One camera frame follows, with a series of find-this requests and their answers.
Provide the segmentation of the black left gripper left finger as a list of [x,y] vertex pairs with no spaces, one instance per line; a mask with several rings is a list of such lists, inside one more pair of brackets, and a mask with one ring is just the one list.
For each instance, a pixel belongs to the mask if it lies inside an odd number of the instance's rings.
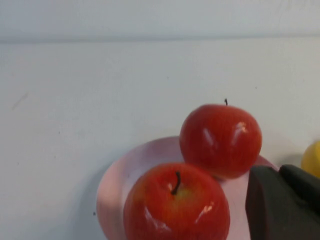
[[252,240],[320,238],[320,215],[272,167],[251,168],[245,211]]

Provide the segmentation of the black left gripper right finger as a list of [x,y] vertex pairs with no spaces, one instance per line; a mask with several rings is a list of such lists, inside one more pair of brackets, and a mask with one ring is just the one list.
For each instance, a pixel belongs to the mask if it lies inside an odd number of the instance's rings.
[[320,179],[292,164],[282,165],[279,168],[279,174],[293,191],[319,215]]

